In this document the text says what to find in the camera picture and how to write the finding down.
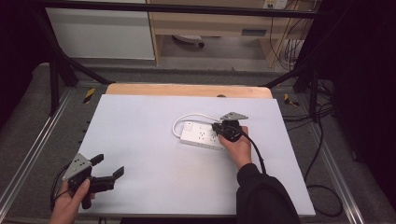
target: white board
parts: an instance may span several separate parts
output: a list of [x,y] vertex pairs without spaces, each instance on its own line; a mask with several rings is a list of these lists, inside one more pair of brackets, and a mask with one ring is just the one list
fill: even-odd
[[[300,216],[313,216],[289,136],[276,100],[186,96],[103,95],[79,153],[105,154],[94,176],[125,174],[111,191],[98,193],[80,213],[114,216],[235,215],[237,170],[227,151],[180,144],[175,120],[190,113],[214,118],[229,112],[248,116],[241,125],[258,146],[268,175],[285,186]],[[213,122],[203,117],[183,120]],[[181,133],[183,121],[177,125]],[[252,158],[259,167],[257,155]]]

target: human hand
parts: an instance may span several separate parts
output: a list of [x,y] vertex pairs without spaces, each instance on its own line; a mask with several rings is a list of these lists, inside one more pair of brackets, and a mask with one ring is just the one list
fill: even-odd
[[[69,193],[65,193],[56,200],[55,207],[52,212],[52,216],[49,220],[49,224],[71,224],[74,223],[79,205],[82,199],[87,194],[90,188],[90,180],[86,179],[81,186],[79,186],[75,195],[70,197]],[[62,184],[61,190],[59,192],[63,193],[69,190],[67,181]]]
[[[242,126],[242,131],[248,134],[248,127]],[[221,134],[219,134],[218,137],[221,144],[228,149],[238,170],[241,169],[242,166],[251,163],[251,144],[245,136],[242,135],[236,142],[228,141]]]

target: sleeve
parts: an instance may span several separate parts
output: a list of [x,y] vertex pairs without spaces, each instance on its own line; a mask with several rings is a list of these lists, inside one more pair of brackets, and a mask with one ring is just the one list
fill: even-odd
[[301,223],[283,185],[274,177],[261,174],[253,163],[243,166],[237,175],[238,223]]

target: white power strip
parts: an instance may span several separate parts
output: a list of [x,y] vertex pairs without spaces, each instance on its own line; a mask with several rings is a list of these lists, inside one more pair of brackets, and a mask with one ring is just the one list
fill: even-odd
[[184,122],[180,142],[192,146],[225,150],[225,147],[220,143],[218,136],[210,124],[191,121]]
[[284,9],[288,0],[265,0],[262,8],[268,9]]

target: wooden table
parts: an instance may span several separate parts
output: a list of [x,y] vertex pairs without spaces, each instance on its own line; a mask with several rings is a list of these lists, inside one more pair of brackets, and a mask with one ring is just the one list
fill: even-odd
[[177,95],[177,96],[226,96],[238,98],[272,99],[272,93],[264,87],[180,85],[180,84],[120,84],[108,86],[106,94],[121,95]]

